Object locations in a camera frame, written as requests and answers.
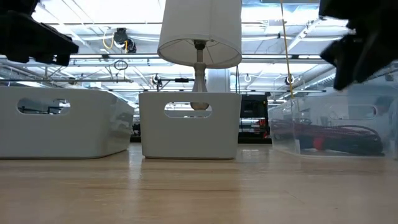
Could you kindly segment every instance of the clear plastic bin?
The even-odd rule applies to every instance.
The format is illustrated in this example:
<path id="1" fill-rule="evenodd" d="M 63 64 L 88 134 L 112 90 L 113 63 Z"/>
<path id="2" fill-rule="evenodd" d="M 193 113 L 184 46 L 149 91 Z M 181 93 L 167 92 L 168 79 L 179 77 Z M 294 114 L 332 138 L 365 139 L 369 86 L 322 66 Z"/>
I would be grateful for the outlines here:
<path id="1" fill-rule="evenodd" d="M 269 110 L 275 149 L 311 156 L 397 157 L 398 95 L 307 96 Z"/>

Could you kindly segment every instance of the table lamp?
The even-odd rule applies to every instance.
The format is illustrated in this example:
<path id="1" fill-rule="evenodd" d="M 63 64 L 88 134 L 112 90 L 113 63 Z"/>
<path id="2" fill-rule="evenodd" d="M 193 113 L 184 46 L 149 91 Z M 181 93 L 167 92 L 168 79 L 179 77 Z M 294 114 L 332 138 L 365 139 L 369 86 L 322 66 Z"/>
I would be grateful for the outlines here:
<path id="1" fill-rule="evenodd" d="M 192 66 L 192 92 L 207 92 L 206 68 L 231 68 L 242 61 L 241 0 L 167 0 L 157 53 Z M 207 103 L 191 103 L 206 110 Z"/>

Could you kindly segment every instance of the white lampshade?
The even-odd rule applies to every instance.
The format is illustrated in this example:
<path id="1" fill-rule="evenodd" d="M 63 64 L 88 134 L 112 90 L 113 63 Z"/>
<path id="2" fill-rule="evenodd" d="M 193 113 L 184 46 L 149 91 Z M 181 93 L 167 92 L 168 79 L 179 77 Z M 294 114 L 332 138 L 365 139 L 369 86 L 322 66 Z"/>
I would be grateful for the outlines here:
<path id="1" fill-rule="evenodd" d="M 230 68 L 242 61 L 241 0 L 166 0 L 157 53 L 166 61 L 193 66 L 193 40 L 207 40 L 207 68 Z"/>

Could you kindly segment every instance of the wooden surface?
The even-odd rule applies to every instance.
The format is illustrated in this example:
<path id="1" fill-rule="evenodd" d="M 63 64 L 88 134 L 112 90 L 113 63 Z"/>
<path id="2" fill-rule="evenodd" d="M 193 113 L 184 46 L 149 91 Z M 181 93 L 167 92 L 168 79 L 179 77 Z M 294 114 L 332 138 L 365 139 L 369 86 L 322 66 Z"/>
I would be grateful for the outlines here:
<path id="1" fill-rule="evenodd" d="M 0 161 L 0 223 L 397 223 L 398 162 L 302 159 L 241 146 L 236 161 Z"/>

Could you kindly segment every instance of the yellow cable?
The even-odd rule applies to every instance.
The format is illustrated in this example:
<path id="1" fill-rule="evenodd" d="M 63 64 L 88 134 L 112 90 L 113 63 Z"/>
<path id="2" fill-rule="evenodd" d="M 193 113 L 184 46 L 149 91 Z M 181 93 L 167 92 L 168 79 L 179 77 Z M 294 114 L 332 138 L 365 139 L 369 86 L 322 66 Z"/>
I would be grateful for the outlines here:
<path id="1" fill-rule="evenodd" d="M 106 32 L 104 32 L 104 38 L 102 39 L 102 43 L 104 44 L 104 47 L 106 47 L 107 49 L 112 49 L 112 47 L 113 47 L 114 33 L 112 34 L 112 43 L 111 43 L 111 46 L 110 46 L 110 47 L 107 46 L 106 43 L 105 43 L 105 35 L 106 35 Z"/>
<path id="2" fill-rule="evenodd" d="M 282 10 L 282 25 L 284 27 L 285 53 L 286 53 L 286 62 L 287 62 L 287 75 L 290 87 L 290 97 L 293 99 L 294 95 L 293 95 L 293 85 L 292 85 L 292 74 L 290 73 L 289 53 L 287 52 L 286 27 L 285 27 L 285 18 L 284 18 L 284 0 L 280 0 L 280 9 Z"/>

